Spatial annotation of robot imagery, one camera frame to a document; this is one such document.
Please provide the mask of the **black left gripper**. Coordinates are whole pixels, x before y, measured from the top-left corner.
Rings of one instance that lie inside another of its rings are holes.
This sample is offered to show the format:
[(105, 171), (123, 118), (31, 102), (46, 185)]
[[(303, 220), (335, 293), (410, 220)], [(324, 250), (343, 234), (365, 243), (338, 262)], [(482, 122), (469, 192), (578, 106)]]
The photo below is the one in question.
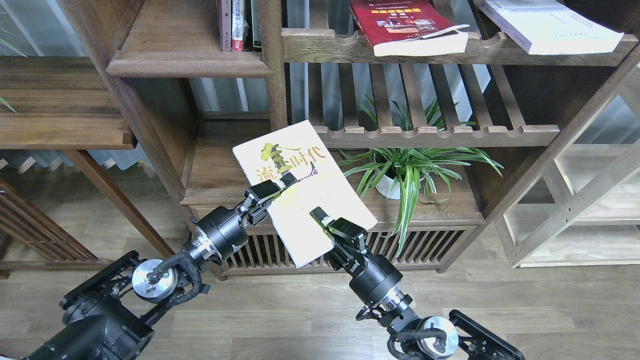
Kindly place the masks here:
[(197, 221), (192, 257), (196, 259), (195, 253), (199, 253), (199, 257), (210, 261), (230, 258), (249, 241), (246, 227), (256, 226), (265, 219), (273, 199), (297, 181), (290, 172), (277, 180), (265, 180), (248, 187), (244, 193), (246, 198), (233, 209), (219, 206)]

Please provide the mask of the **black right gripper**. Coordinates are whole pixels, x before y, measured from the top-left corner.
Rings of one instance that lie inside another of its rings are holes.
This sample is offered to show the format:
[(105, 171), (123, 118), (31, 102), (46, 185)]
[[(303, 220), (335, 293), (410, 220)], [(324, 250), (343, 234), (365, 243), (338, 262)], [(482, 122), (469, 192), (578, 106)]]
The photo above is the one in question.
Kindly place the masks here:
[(366, 306), (395, 308), (403, 298), (398, 289), (402, 274), (386, 257), (369, 251), (365, 228), (344, 218), (334, 219), (320, 206), (313, 208), (310, 216), (333, 242), (327, 253), (330, 265), (351, 276), (349, 287), (358, 298)]

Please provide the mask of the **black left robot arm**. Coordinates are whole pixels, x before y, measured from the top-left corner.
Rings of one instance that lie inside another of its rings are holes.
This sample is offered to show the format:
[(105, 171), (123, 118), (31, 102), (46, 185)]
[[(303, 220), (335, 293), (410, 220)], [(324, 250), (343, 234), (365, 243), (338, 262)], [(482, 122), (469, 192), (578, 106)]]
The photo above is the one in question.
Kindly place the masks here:
[(272, 201), (297, 182), (286, 172), (250, 186), (234, 208), (219, 206), (195, 223), (194, 239), (167, 259), (140, 259), (130, 251), (60, 301), (64, 329), (29, 354), (29, 360), (133, 360), (154, 335), (153, 326), (174, 306), (206, 294), (207, 262), (222, 265), (244, 246), (245, 228), (265, 218)]

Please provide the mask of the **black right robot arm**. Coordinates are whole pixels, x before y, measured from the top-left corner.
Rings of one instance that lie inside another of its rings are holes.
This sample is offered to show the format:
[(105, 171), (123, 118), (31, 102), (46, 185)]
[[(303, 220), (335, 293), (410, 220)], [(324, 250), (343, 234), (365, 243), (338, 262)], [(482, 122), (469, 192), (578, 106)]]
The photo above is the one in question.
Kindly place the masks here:
[(469, 360), (522, 360), (514, 346), (459, 310), (449, 317), (419, 317), (412, 297), (399, 285), (402, 274), (383, 255), (365, 244), (367, 231), (344, 218), (334, 219), (320, 207), (311, 217), (333, 242), (327, 259), (334, 270), (351, 277), (350, 289), (363, 302), (357, 321), (374, 319), (389, 333), (387, 349), (398, 360), (446, 360), (461, 349)]

